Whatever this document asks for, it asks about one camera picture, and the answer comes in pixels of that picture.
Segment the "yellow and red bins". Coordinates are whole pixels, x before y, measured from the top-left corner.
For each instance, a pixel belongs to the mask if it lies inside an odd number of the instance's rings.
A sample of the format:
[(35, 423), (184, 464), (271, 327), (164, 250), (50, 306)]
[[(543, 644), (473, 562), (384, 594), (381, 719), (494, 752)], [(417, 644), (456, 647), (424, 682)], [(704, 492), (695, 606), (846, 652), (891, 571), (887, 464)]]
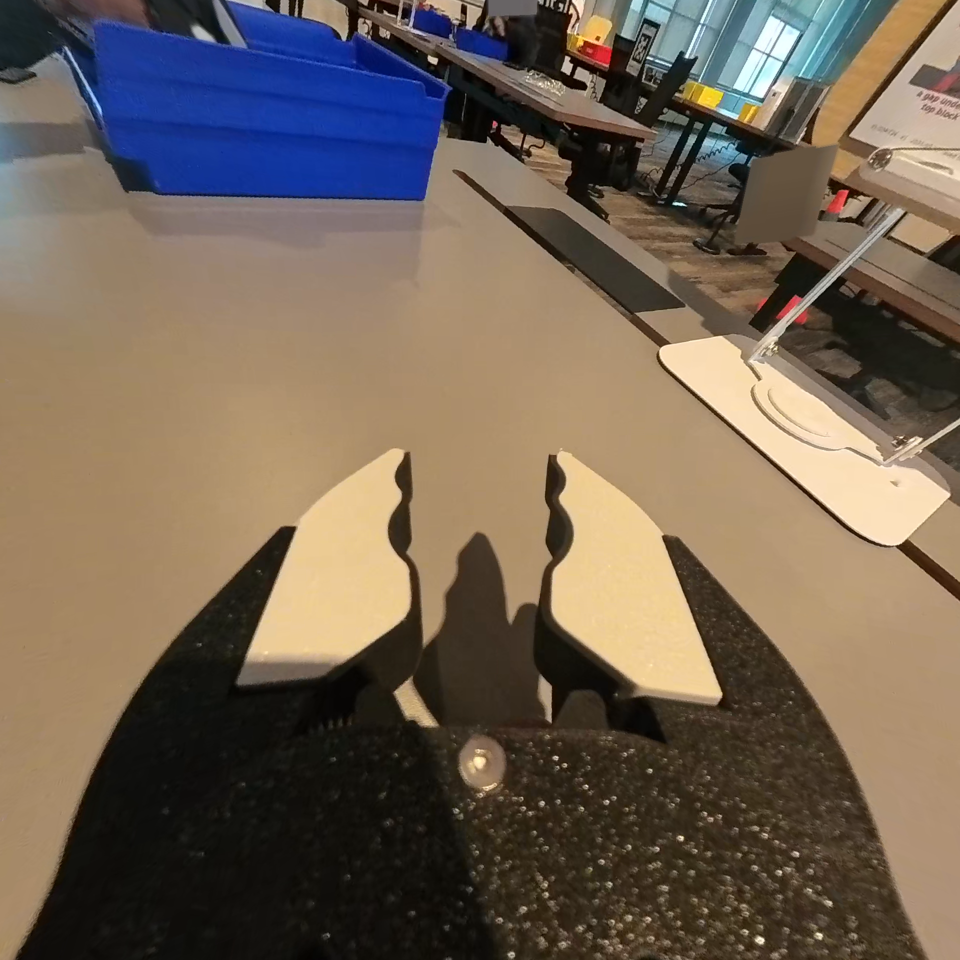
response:
[(567, 35), (568, 54), (608, 66), (613, 48), (607, 39), (612, 30), (613, 22), (604, 16), (594, 14), (588, 20), (580, 21), (577, 30)]

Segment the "clear plastic box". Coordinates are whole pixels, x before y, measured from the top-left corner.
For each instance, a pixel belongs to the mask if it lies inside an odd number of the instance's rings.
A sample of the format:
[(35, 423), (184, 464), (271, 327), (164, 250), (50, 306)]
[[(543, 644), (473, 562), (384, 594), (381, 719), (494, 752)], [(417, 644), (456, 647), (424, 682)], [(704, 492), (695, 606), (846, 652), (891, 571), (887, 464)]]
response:
[(779, 78), (768, 91), (751, 125), (771, 138), (798, 143), (831, 89), (816, 79)]

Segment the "white lamp stand base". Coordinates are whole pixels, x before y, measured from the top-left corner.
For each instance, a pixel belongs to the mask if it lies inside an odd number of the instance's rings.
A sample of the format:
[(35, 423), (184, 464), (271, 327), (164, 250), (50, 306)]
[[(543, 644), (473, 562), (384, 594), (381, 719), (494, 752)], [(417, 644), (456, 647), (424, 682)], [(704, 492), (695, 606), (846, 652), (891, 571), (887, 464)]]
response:
[(948, 499), (949, 487), (922, 451), (958, 428), (885, 443), (848, 421), (827, 392), (778, 354), (801, 313), (867, 254), (899, 215), (938, 202), (958, 222), (958, 147), (885, 147), (857, 170), (894, 208), (756, 342), (741, 335), (667, 344), (668, 373), (803, 488), (851, 532), (878, 546), (900, 546)]

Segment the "instruction poster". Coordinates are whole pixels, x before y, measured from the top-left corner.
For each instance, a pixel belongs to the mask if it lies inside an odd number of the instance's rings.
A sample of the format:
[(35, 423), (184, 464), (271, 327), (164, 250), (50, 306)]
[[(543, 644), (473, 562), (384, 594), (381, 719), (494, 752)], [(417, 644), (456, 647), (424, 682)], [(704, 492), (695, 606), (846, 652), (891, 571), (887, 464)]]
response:
[(959, 147), (959, 3), (942, 13), (894, 66), (846, 133), (881, 148)]

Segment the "grey divider panel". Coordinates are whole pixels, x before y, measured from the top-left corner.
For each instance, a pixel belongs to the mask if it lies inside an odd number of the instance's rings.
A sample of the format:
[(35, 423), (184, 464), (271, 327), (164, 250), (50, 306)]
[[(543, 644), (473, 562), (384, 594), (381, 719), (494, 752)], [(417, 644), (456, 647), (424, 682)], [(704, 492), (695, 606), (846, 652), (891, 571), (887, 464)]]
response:
[(837, 151), (837, 144), (798, 146), (754, 158), (734, 232), (735, 245), (784, 243), (812, 234)]

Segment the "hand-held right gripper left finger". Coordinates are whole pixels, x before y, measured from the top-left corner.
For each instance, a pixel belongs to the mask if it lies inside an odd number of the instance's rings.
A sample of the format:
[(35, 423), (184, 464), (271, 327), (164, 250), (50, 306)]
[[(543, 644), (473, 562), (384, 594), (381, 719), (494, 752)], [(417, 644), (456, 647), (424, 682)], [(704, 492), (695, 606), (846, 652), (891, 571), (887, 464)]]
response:
[(438, 721), (414, 686), (424, 652), (410, 556), (411, 454), (391, 448), (300, 517), (235, 680), (243, 693), (384, 691), (400, 719)]

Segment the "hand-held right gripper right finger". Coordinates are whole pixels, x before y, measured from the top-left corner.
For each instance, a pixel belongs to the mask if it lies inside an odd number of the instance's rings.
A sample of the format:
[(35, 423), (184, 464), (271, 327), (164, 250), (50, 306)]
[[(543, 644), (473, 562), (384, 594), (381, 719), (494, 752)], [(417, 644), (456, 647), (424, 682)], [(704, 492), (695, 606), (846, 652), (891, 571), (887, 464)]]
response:
[(707, 646), (656, 522), (567, 450), (547, 462), (544, 570), (535, 666), (551, 720), (641, 699), (715, 708)]

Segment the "long dark wooden table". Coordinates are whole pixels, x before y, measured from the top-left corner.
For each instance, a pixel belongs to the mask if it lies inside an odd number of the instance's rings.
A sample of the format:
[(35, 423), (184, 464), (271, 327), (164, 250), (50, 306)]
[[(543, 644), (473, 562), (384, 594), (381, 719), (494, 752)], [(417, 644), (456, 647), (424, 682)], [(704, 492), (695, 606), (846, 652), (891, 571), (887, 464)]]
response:
[(405, 56), (417, 64), (433, 58), (443, 80), (462, 96), (461, 138), (502, 147), (518, 160), (519, 146), (493, 136), (494, 126), (514, 127), (530, 138), (551, 144), (570, 164), (567, 196), (609, 222), (609, 214), (594, 198), (592, 188), (614, 186), (618, 155), (637, 153), (655, 132), (584, 94), (564, 89), (554, 94), (530, 81), (530, 72), (493, 58), (462, 51), (449, 40), (420, 35), (387, 14), (358, 2), (344, 2), (350, 28), (360, 20), (370, 30), (387, 34)]

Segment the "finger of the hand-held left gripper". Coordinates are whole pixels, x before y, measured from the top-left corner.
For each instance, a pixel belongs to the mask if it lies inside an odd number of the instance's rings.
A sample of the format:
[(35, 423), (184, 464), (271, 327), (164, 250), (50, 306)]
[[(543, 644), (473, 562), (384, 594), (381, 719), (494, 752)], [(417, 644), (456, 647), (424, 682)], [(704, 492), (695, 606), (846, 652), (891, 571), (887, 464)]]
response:
[(186, 36), (210, 43), (246, 47), (230, 4), (225, 1), (180, 1)]

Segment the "large blue plastic bin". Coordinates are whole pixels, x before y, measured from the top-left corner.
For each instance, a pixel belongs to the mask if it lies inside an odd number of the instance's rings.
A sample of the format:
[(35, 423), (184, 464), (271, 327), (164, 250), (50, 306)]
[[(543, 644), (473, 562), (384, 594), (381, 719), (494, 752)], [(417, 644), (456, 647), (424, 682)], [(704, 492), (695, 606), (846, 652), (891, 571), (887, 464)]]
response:
[(450, 88), (363, 35), (302, 58), (102, 21), (61, 54), (135, 189), (426, 198)]

